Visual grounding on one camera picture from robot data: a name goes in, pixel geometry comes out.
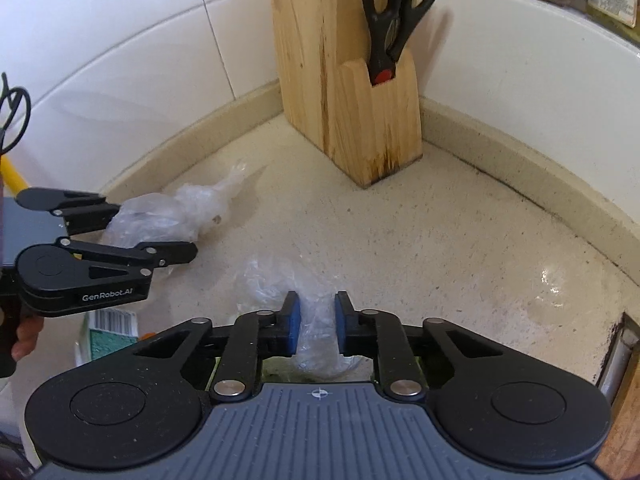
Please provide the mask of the person's left hand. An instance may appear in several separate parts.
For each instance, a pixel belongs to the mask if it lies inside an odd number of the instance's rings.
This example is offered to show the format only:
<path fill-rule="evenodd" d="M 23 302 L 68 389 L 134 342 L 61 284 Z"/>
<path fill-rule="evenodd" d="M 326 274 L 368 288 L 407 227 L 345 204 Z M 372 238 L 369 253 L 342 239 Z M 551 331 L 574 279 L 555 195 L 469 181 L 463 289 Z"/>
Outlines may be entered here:
<path fill-rule="evenodd" d="M 44 319 L 40 316 L 26 316 L 21 320 L 16 330 L 16 343 L 12 347 L 12 359 L 15 362 L 35 350 L 43 325 Z"/>

